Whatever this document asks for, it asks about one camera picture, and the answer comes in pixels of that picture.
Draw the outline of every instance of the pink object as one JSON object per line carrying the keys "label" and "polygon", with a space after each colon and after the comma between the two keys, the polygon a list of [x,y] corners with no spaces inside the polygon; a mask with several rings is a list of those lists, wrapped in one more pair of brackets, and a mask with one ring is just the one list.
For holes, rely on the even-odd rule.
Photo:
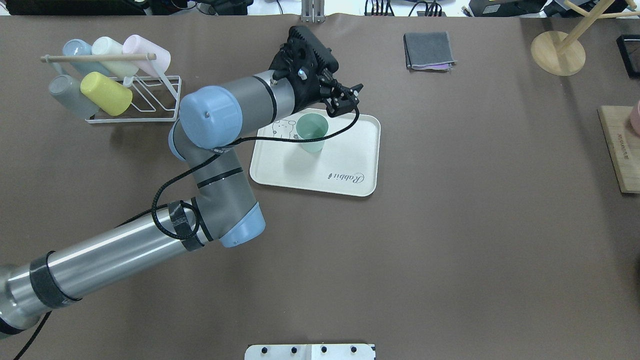
{"label": "pink object", "polygon": [[[131,35],[127,38],[127,40],[122,44],[122,53],[123,54],[147,54],[152,53],[157,55],[157,59],[153,60],[156,67],[162,71],[166,72],[169,68],[169,64],[171,63],[171,54],[155,45],[151,41],[141,37],[140,35]],[[151,66],[151,63],[148,60],[139,60],[132,61],[136,64],[142,71],[147,74],[157,78],[159,75]]]}
{"label": "pink object", "polygon": [[636,134],[640,135],[640,101],[631,110],[629,117],[631,118],[631,127],[634,128]]}

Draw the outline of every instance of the wooden mug tree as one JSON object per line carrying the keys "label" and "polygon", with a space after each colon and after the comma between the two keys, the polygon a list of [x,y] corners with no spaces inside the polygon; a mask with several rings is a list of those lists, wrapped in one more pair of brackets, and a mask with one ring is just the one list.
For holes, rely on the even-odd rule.
{"label": "wooden mug tree", "polygon": [[[626,0],[632,9],[636,9],[634,0]],[[586,55],[578,38],[598,19],[640,15],[640,12],[608,13],[604,11],[613,4],[614,0],[600,0],[587,12],[576,4],[565,0],[564,4],[584,16],[571,33],[562,31],[547,31],[533,39],[531,54],[536,63],[547,72],[558,76],[569,76],[577,73],[584,66]]]}

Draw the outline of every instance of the folded cloth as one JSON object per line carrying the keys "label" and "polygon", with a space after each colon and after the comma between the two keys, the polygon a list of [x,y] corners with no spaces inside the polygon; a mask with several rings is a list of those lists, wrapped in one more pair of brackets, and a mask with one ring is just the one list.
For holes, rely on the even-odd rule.
{"label": "folded cloth", "polygon": [[404,55],[413,70],[448,71],[455,62],[447,32],[404,34]]}

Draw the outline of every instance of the brown table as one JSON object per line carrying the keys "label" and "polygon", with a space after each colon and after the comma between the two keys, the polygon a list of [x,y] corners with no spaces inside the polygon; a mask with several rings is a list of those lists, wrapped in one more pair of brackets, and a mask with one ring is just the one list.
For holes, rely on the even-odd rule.
{"label": "brown table", "polygon": [[[298,17],[0,17],[0,263],[23,264],[149,207],[184,171],[169,124],[91,126],[38,61],[70,38],[132,33],[173,54],[184,93],[266,69]],[[252,183],[267,221],[54,312],[25,359],[242,359],[248,344],[375,343],[378,359],[639,359],[640,199],[618,190],[596,109],[632,105],[600,20],[582,71],[529,54],[577,20],[381,19],[313,26],[382,123],[360,199]],[[402,35],[448,31],[450,74],[409,72]],[[253,146],[238,148],[248,168]],[[190,179],[165,200],[195,193]],[[4,340],[11,358],[30,331]]]}

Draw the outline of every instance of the yellow cup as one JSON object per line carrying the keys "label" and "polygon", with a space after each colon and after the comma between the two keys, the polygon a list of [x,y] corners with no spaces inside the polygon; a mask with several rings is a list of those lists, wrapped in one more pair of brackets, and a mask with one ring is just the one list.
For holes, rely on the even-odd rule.
{"label": "yellow cup", "polygon": [[122,114],[133,100],[131,90],[99,72],[90,72],[82,79],[80,92],[111,116]]}

